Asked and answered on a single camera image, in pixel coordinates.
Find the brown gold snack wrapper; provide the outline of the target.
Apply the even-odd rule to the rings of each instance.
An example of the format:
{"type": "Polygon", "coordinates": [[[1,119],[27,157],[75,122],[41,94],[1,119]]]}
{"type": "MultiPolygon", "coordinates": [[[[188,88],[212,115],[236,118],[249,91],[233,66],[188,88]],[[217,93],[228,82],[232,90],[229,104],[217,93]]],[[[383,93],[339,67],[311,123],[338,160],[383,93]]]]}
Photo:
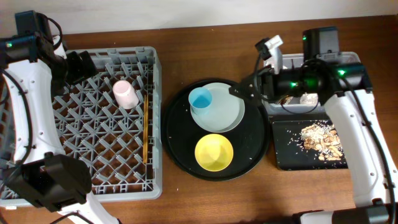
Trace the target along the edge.
{"type": "Polygon", "coordinates": [[[293,96],[286,96],[286,97],[280,99],[277,103],[278,103],[279,105],[287,105],[287,104],[289,104],[289,103],[291,102],[291,100],[293,100],[293,99],[294,99],[293,96]]]}

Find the pink plastic cup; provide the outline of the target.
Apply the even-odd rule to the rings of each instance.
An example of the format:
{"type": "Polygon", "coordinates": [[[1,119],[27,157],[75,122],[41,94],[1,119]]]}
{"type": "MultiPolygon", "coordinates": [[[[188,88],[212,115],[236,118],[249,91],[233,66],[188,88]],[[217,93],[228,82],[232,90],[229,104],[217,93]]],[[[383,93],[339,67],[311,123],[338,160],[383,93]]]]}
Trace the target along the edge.
{"type": "Polygon", "coordinates": [[[118,105],[126,110],[132,109],[139,104],[136,91],[128,81],[117,81],[113,85],[113,93],[118,105]]]}

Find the white tissue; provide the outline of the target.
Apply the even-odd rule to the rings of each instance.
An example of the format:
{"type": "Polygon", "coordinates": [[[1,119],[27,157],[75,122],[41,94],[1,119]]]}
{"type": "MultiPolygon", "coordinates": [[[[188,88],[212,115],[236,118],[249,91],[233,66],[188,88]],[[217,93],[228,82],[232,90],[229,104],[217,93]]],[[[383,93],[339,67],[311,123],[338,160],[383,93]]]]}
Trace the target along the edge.
{"type": "Polygon", "coordinates": [[[299,102],[301,105],[316,105],[318,103],[318,95],[316,93],[304,93],[299,102]]]}

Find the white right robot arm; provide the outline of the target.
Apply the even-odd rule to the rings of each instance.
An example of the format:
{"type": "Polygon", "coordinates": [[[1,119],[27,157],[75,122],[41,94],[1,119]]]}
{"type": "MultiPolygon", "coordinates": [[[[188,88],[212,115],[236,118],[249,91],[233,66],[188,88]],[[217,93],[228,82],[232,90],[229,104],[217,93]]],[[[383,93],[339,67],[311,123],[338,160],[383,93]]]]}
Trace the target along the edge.
{"type": "Polygon", "coordinates": [[[351,172],[355,206],[346,210],[307,211],[286,223],[396,223],[397,167],[379,126],[373,86],[363,64],[345,63],[338,29],[305,30],[303,64],[283,69],[279,36],[256,44],[259,59],[274,63],[256,68],[229,92],[255,105],[286,96],[315,93],[340,137],[351,172]]]}

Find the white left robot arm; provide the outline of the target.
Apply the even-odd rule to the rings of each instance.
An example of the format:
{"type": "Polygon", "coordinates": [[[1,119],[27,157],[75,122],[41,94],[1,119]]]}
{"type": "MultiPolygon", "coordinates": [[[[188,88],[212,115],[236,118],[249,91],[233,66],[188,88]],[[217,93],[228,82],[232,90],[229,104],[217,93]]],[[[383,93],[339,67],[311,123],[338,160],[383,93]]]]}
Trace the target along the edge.
{"type": "Polygon", "coordinates": [[[75,223],[117,223],[95,198],[88,166],[65,154],[53,113],[53,97],[95,76],[94,62],[86,51],[67,52],[46,15],[26,11],[15,20],[17,34],[1,40],[16,131],[16,164],[5,170],[3,186],[75,223]]]}

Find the yellow plastic bowl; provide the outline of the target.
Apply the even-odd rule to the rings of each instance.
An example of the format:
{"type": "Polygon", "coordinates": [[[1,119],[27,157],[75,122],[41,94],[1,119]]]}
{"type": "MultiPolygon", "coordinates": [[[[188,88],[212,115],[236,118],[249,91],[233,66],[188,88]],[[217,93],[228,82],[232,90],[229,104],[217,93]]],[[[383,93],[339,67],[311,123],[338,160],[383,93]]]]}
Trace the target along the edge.
{"type": "Polygon", "coordinates": [[[195,146],[196,162],[210,172],[226,169],[232,163],[233,157],[233,145],[220,134],[207,134],[195,146]]]}

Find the food scraps and rice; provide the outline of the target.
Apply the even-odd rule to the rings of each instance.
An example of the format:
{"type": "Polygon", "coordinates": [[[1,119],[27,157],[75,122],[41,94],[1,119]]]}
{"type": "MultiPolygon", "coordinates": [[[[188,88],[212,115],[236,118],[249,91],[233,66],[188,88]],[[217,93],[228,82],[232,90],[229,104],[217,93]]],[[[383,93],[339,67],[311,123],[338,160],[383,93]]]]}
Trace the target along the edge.
{"type": "Polygon", "coordinates": [[[344,153],[340,137],[333,124],[316,122],[301,129],[288,141],[301,152],[314,152],[319,161],[340,161],[344,153]]]}

